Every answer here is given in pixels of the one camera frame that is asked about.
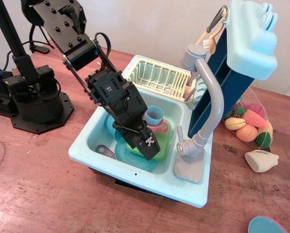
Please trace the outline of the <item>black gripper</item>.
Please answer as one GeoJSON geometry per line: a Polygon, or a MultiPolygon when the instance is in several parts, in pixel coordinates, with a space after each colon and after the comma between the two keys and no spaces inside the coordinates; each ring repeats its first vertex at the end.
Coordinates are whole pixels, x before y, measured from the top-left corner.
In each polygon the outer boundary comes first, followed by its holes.
{"type": "Polygon", "coordinates": [[[160,152],[160,145],[142,120],[147,106],[137,88],[120,72],[110,69],[92,73],[85,82],[94,101],[113,117],[114,128],[121,137],[132,148],[137,148],[147,161],[152,160],[160,152]]]}

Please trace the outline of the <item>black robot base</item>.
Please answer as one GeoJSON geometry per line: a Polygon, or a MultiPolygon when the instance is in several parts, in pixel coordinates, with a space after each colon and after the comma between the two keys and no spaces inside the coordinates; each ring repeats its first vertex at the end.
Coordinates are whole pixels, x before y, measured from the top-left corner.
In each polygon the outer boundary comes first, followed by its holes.
{"type": "Polygon", "coordinates": [[[27,85],[21,75],[0,69],[0,115],[14,128],[41,134],[62,127],[74,107],[48,65],[36,71],[38,83],[27,85]]]}

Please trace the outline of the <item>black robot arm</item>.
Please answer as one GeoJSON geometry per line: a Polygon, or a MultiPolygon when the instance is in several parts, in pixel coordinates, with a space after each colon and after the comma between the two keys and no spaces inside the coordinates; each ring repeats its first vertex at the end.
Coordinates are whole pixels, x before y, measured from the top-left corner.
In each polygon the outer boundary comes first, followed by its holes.
{"type": "Polygon", "coordinates": [[[97,38],[85,33],[82,5],[76,0],[23,0],[21,7],[30,23],[45,29],[90,99],[114,118],[120,136],[146,160],[153,159],[160,146],[143,120],[147,105],[136,86],[109,60],[111,43],[106,34],[100,34],[107,44],[103,51],[97,38]]]}

